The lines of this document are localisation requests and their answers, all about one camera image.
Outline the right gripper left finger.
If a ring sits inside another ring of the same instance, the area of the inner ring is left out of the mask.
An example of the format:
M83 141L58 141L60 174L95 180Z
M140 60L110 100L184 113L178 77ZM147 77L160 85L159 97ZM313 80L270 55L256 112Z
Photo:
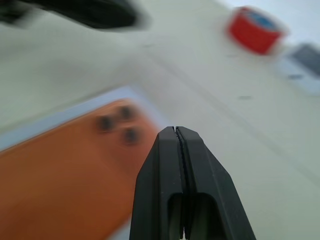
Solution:
M183 231L180 153L174 127L161 130L136 179L131 240L180 239Z

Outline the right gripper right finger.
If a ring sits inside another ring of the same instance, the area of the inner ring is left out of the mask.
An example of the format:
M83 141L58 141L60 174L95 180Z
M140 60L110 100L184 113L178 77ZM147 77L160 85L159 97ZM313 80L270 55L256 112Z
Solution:
M186 183L186 239L256 239L230 174L196 131L178 126L176 134Z

